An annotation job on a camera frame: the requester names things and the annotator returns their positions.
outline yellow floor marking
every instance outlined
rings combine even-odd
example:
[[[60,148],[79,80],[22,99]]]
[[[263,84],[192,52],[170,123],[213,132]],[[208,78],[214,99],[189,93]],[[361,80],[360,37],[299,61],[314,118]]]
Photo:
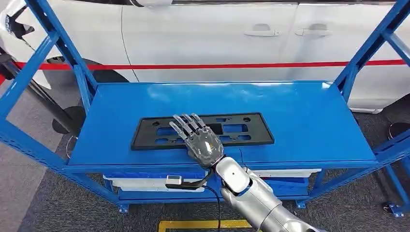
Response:
[[[166,232],[166,229],[214,229],[218,227],[217,220],[200,221],[161,221],[158,232]],[[221,228],[251,228],[246,220],[222,220]]]

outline blue metal shelf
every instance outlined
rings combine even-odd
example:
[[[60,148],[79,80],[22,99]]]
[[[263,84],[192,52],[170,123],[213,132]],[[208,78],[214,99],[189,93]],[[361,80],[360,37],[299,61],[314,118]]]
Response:
[[[298,207],[410,155],[410,130],[371,151],[346,104],[356,74],[385,41],[410,64],[410,49],[394,34],[410,13],[410,0],[395,3],[332,84],[322,81],[100,84],[47,1],[26,0],[26,3],[47,37],[0,99],[0,141],[118,205],[121,212],[127,212],[131,203],[214,200],[210,192],[194,195],[120,191],[118,195],[110,181],[105,180],[102,186],[87,177],[86,173],[94,172],[203,172],[184,149],[131,151],[132,135],[142,117],[181,112],[261,112],[275,137],[275,144],[227,147],[226,154],[242,162],[242,152],[243,161],[251,169],[323,168],[309,192],[304,182],[293,183],[293,186],[291,181],[283,185],[271,183],[281,199],[298,200]],[[87,113],[73,157],[68,162],[6,120],[54,45],[74,70]],[[322,185],[324,173],[330,168],[352,169]],[[213,184],[218,188],[218,181]]]
[[[99,172],[104,165],[121,169],[120,165],[133,165],[142,172],[200,169],[186,149],[130,149],[141,118],[175,112],[261,112],[275,143],[225,148],[238,162],[242,162],[241,150],[243,161],[254,169],[270,169],[270,165],[277,169],[277,163],[284,163],[283,168],[286,163],[301,167],[314,163],[316,168],[377,163],[337,87],[301,81],[101,84],[68,165],[99,165]]]

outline white car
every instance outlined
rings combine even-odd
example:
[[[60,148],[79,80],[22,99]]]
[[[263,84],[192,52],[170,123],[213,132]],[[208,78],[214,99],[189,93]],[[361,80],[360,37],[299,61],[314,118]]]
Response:
[[[258,64],[349,61],[392,2],[275,3],[200,0],[49,0],[81,56],[99,64]],[[410,40],[410,22],[397,30]],[[0,46],[25,62],[45,32],[23,0],[0,18]],[[47,61],[62,61],[54,48]],[[387,44],[373,60],[400,59]],[[354,111],[378,113],[410,93],[406,65],[366,66],[349,99]],[[117,70],[106,81],[334,80],[343,66]],[[42,71],[36,81],[51,88]]]

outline silver robotic arm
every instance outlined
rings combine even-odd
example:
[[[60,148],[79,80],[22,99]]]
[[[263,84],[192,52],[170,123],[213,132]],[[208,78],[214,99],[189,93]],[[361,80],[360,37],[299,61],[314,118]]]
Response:
[[[221,194],[226,202],[263,232],[320,232],[282,206],[272,188],[255,173],[245,170],[223,154],[223,145],[210,127],[197,116],[174,115],[171,127],[184,139],[188,154],[204,169],[214,169],[223,180]]]

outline red stripe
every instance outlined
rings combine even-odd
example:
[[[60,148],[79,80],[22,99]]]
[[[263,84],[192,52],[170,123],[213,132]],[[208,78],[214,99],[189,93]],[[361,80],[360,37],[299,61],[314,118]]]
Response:
[[[4,78],[4,76],[0,74],[0,85],[4,82],[5,79],[6,78]]]
[[[16,62],[20,68],[26,64]],[[244,68],[306,68],[306,67],[341,67],[346,66],[348,61],[336,62],[299,62],[299,63],[267,63],[267,64],[89,64],[90,70],[123,70],[123,69],[244,69]],[[406,64],[401,59],[392,60],[371,60],[366,65],[403,65]],[[42,64],[40,70],[69,70],[68,64]]]

